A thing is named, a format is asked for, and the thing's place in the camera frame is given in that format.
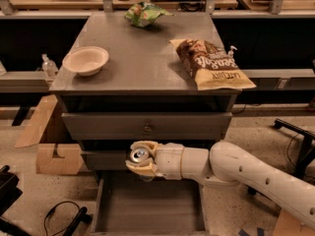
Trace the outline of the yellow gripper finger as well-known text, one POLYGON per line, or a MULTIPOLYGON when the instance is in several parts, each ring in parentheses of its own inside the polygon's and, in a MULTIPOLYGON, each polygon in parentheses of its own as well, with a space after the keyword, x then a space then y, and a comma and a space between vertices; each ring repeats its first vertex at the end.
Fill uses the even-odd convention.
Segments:
POLYGON ((150 155, 156 155, 160 144, 155 141, 137 141, 131 144, 130 149, 135 150, 136 148, 145 148, 150 155))
POLYGON ((158 177, 160 175, 158 167, 152 162, 143 162, 143 163, 133 163, 131 161, 126 161, 126 166, 132 172, 148 177, 158 177))

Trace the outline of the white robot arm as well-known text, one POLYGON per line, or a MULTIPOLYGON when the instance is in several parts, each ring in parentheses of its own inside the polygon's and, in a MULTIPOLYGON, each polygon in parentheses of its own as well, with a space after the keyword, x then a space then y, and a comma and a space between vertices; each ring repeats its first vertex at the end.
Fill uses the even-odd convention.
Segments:
POLYGON ((131 145, 126 166, 143 177, 190 179, 206 187, 242 183, 315 228, 315 186, 226 141, 219 141, 209 149, 139 141, 131 145))

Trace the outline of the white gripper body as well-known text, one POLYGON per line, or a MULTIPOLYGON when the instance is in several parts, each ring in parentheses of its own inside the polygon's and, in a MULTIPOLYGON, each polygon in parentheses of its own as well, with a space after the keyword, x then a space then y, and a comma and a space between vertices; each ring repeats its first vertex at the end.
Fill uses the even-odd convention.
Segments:
POLYGON ((155 175, 166 180, 181 180, 181 160, 184 146, 168 143, 157 147, 155 175))

